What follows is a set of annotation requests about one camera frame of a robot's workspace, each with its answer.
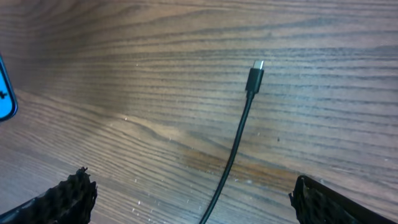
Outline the blue Galaxy smartphone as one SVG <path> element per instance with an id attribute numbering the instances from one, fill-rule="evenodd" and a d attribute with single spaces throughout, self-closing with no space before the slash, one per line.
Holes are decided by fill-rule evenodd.
<path id="1" fill-rule="evenodd" d="M 15 116 L 18 110 L 17 98 L 1 57 L 1 122 Z"/>

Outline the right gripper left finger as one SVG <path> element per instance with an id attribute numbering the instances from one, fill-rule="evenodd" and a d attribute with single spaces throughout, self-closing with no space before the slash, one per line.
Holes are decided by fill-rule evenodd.
<path id="1" fill-rule="evenodd" d="M 98 193 L 86 170 L 81 167 L 67 180 L 1 214 L 1 223 L 89 224 Z"/>

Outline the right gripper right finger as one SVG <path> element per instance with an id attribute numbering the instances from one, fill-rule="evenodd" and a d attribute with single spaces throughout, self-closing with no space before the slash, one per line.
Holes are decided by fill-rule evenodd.
<path id="1" fill-rule="evenodd" d="M 306 175 L 289 198 L 300 224 L 395 224 Z"/>

